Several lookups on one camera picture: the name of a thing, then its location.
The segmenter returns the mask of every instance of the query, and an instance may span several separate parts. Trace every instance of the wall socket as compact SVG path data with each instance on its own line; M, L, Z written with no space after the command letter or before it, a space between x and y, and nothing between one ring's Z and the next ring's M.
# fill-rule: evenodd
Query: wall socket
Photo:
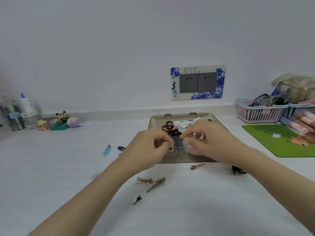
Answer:
M179 92L195 93L198 89L198 74L184 74L179 76Z
M216 88L217 72L198 74L197 92L214 92Z

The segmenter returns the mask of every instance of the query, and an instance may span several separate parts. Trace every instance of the forearm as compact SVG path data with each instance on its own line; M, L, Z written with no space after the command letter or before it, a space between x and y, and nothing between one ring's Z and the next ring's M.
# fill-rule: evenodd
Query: forearm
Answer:
M119 161L114 161L29 236L89 235L113 196L131 176Z
M242 167L315 235L315 182L259 151Z

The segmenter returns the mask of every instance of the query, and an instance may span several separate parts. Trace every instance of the green mouse pad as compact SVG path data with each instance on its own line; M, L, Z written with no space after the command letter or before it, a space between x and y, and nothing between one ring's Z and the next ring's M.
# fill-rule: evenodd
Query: green mouse pad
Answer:
M278 157L315 157L315 144L302 139L284 125L242 127Z

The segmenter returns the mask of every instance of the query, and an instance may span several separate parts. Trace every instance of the fingernail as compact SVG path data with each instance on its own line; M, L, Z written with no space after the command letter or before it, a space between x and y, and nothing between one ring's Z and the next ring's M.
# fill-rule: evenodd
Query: fingernail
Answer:
M190 138L184 138L184 142L187 143L187 144L189 144Z

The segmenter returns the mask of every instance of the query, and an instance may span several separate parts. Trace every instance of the pink basket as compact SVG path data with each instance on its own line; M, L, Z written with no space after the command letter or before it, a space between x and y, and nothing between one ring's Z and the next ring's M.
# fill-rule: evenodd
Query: pink basket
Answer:
M237 99L237 116L246 123L274 123L278 122L282 112L287 105L273 105L272 107L256 106L250 107L254 99Z

